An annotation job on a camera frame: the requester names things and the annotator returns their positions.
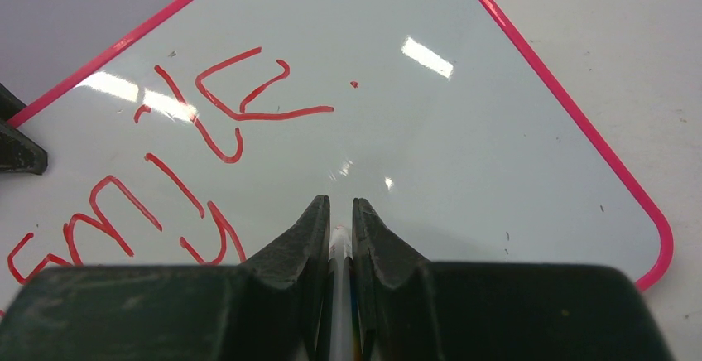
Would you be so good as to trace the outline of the pink framed whiteboard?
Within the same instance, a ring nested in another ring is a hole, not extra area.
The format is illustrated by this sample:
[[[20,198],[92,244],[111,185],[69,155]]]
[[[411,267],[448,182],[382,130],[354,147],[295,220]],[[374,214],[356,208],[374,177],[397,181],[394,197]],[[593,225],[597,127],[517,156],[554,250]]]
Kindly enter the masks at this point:
[[[432,262],[672,259],[666,218],[493,0],[175,0],[9,123],[1,323],[51,267],[245,262],[326,195]]]

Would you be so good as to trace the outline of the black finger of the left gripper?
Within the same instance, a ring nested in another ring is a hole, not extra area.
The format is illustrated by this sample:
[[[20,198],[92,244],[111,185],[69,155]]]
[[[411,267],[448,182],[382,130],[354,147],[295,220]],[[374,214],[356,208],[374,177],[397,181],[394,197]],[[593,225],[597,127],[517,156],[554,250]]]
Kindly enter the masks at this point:
[[[48,167],[47,152],[9,123],[25,107],[1,84],[1,172],[40,176]]]

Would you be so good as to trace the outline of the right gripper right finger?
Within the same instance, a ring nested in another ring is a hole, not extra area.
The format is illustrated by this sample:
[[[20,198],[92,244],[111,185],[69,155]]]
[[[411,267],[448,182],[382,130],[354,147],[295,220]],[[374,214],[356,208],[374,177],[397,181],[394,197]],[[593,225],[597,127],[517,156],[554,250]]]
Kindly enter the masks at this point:
[[[432,262],[353,202],[363,360],[670,360],[634,284],[611,267]]]

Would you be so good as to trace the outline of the red capped whiteboard marker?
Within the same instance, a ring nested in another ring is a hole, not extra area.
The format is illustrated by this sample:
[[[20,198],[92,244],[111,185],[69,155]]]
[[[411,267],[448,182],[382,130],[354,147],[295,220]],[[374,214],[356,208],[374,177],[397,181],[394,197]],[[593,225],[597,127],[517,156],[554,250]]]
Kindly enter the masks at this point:
[[[349,227],[339,225],[330,232],[329,274],[332,278],[329,360],[361,360]]]

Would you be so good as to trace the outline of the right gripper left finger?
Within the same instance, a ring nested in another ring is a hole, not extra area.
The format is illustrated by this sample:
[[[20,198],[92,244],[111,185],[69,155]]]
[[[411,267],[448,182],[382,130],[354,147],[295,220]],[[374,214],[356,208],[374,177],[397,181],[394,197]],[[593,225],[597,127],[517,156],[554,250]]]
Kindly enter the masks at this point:
[[[51,267],[1,323],[4,360],[313,360],[330,202],[235,266]]]

